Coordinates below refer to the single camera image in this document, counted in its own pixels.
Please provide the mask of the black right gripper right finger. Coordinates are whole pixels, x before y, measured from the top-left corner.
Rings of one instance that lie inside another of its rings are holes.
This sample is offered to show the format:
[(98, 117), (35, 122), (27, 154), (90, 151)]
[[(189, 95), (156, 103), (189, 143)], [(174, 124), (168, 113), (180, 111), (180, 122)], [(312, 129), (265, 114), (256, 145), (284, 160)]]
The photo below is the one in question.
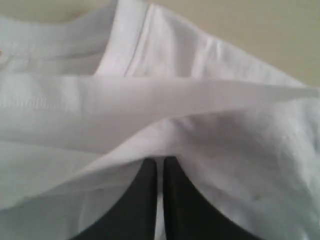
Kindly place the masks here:
[(176, 157), (163, 163), (163, 208), (168, 240), (249, 240), (250, 233), (213, 207), (195, 188)]

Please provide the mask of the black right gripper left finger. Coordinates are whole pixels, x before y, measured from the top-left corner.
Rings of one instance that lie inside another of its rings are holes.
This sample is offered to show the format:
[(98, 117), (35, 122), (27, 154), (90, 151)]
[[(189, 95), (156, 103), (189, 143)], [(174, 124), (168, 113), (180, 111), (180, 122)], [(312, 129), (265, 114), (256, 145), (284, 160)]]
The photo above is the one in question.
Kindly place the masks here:
[(158, 172), (146, 158), (123, 196), (74, 240), (153, 240), (155, 238)]

